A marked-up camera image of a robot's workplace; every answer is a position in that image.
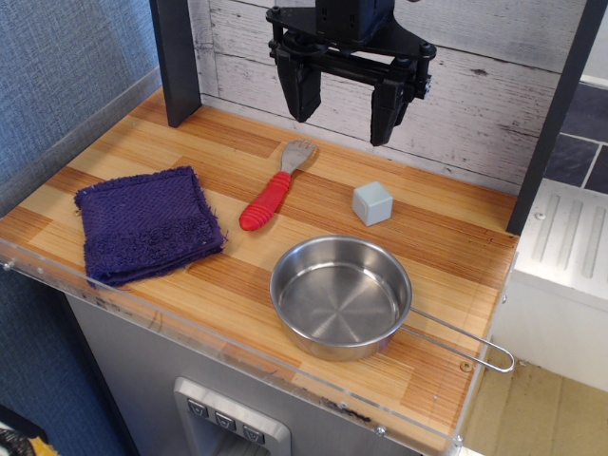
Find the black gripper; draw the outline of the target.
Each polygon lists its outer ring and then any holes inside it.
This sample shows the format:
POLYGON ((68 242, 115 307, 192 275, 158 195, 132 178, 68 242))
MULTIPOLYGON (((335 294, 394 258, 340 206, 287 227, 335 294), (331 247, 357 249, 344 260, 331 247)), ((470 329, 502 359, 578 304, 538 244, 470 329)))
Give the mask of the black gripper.
POLYGON ((375 86, 370 142, 390 141, 411 98, 428 93, 428 66, 436 55, 433 44, 398 23, 394 8, 393 1, 316 1, 312 7, 267 10, 271 56, 289 112, 299 123, 320 106, 325 71, 375 86), (389 73, 400 82, 386 80, 389 73))

